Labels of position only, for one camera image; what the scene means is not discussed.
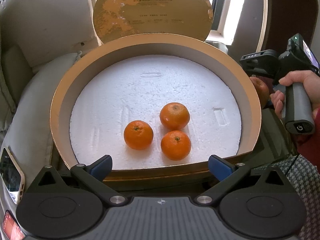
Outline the person's right hand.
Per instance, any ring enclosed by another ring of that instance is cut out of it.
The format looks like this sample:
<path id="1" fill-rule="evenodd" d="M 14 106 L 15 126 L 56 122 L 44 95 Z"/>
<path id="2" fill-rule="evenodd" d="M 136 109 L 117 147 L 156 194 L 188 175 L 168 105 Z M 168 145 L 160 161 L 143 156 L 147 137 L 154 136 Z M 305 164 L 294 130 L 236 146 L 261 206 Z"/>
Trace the person's right hand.
<path id="1" fill-rule="evenodd" d="M 285 77 L 279 80 L 284 86 L 290 86 L 293 83 L 302 83 L 311 102 L 312 114 L 315 124 L 319 126 L 319 76 L 311 70 L 297 70 L 289 72 Z M 280 90 L 270 95 L 276 115 L 281 118 L 284 107 L 285 95 Z"/>

